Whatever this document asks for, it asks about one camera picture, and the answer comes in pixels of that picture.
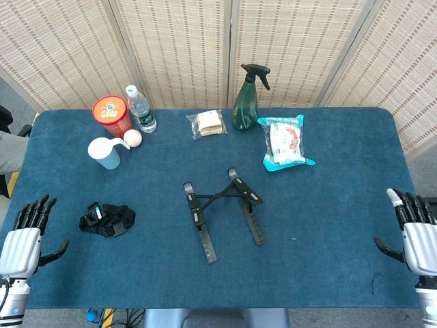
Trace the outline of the red orange lidded tub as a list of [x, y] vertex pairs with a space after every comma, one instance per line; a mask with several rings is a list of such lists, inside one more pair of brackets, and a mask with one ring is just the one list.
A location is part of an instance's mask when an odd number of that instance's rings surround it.
[[127, 104], [120, 96], [98, 99], [93, 105], [92, 115], [114, 137], [123, 138], [124, 133], [132, 128]]

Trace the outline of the black office chair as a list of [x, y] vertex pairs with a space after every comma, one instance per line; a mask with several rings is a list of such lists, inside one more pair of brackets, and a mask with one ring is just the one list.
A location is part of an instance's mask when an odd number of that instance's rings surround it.
[[[0, 105], [0, 131], [11, 134], [9, 125], [13, 123], [13, 117], [10, 111]], [[24, 125], [19, 133], [19, 137], [29, 137], [31, 134], [32, 125]]]

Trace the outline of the peach coloured ball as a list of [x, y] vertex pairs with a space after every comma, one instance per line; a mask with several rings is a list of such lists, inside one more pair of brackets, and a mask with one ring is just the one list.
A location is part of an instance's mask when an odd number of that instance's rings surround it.
[[143, 140], [142, 134], [135, 129], [129, 129], [124, 133], [123, 140], [131, 147], [136, 148]]

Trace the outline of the teal snack package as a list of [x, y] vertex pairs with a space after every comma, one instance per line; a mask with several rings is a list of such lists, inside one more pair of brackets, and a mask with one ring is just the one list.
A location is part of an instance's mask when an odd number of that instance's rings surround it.
[[291, 118], [259, 118], [266, 142], [263, 165], [269, 172], [297, 165], [314, 166], [315, 161], [304, 156], [302, 130], [305, 116]]

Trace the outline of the clear plastic water bottle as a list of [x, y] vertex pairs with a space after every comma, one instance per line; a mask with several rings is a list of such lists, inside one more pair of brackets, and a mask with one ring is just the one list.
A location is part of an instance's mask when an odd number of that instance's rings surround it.
[[157, 122], [146, 97], [135, 85], [128, 85], [126, 94], [128, 108], [137, 121], [139, 128], [145, 133], [153, 133], [156, 130]]

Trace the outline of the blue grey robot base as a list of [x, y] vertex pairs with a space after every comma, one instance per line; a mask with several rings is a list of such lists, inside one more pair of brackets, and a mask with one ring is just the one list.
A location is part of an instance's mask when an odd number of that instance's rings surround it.
[[148, 309], [143, 328], [290, 328], [285, 308]]

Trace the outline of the plastic wrapped sandwich cake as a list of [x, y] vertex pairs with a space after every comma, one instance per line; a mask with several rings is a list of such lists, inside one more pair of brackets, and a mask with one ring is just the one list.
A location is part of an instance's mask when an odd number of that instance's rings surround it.
[[187, 115], [186, 119], [191, 125], [192, 139], [199, 139], [210, 135], [227, 134], [227, 128], [221, 109], [213, 109]]

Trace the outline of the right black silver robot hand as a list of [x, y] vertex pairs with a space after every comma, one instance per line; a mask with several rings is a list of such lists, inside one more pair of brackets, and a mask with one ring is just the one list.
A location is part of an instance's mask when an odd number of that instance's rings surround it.
[[421, 277], [437, 277], [437, 212], [432, 210], [428, 198], [387, 189], [404, 243], [402, 251], [390, 248], [379, 237], [374, 237], [376, 247]]

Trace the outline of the bamboo folding screen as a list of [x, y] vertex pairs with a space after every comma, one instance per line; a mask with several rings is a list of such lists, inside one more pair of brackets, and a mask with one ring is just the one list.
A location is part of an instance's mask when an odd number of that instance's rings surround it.
[[0, 78], [36, 111], [135, 84], [157, 109], [379, 107], [412, 158], [437, 146], [437, 0], [0, 0]]

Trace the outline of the green spray bottle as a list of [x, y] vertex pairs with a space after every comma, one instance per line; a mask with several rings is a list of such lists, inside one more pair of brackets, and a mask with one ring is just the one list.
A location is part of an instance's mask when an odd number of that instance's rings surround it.
[[244, 83], [240, 88], [232, 110], [232, 124], [238, 131], [248, 131], [257, 124], [257, 92], [256, 78], [259, 77], [263, 86], [270, 90], [267, 75], [270, 69], [257, 64], [241, 64], [246, 71]]

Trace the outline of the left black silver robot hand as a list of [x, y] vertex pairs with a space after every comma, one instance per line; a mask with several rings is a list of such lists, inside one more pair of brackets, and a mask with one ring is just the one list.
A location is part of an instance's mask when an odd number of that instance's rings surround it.
[[41, 253], [48, 218], [56, 201], [44, 195], [18, 211], [13, 229], [7, 233], [0, 253], [0, 277], [28, 279], [39, 267], [58, 260], [66, 252], [68, 240], [51, 254], [43, 256]]

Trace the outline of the light blue handled cup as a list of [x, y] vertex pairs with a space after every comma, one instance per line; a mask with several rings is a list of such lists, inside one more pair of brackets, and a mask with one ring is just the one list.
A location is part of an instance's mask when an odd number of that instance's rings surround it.
[[88, 155], [97, 161], [105, 169], [115, 169], [120, 164], [120, 157], [115, 149], [116, 145], [122, 145], [129, 150], [130, 146], [118, 137], [108, 139], [106, 137], [99, 137], [91, 141], [88, 145]]

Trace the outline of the black folding laptop stand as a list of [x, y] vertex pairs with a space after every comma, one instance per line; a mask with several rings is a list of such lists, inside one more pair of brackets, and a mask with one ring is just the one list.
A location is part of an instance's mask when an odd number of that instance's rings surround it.
[[245, 181], [243, 181], [241, 177], [239, 177], [235, 167], [229, 168], [227, 172], [230, 183], [222, 191], [213, 195], [195, 193], [191, 182], [184, 183], [184, 192], [186, 195], [188, 208], [191, 212], [191, 219], [199, 235], [203, 252], [206, 256], [208, 264], [217, 262], [217, 257], [203, 212], [207, 207], [209, 207], [209, 205], [211, 205], [211, 203], [213, 203], [213, 201], [222, 197], [238, 199], [246, 219], [246, 223], [252, 234], [254, 243], [257, 246], [261, 246], [266, 242], [257, 217], [253, 211], [255, 206], [263, 204], [262, 198], [256, 192], [254, 192], [254, 190]]

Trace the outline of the blue table cloth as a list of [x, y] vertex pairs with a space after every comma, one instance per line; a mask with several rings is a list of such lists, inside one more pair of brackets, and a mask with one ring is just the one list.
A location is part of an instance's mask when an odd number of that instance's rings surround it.
[[[106, 130], [86, 110], [41, 114], [0, 229], [55, 198], [41, 250], [65, 254], [30, 279], [35, 308], [416, 308], [417, 277], [378, 250], [402, 237], [386, 190], [414, 191], [391, 114], [378, 108], [262, 109], [305, 116], [314, 166], [268, 172], [261, 128], [192, 139], [183, 109], [156, 111], [157, 129], [107, 170], [87, 153]], [[236, 198], [204, 212], [217, 262], [208, 264], [184, 183], [213, 195], [236, 171], [263, 200], [257, 246]]]

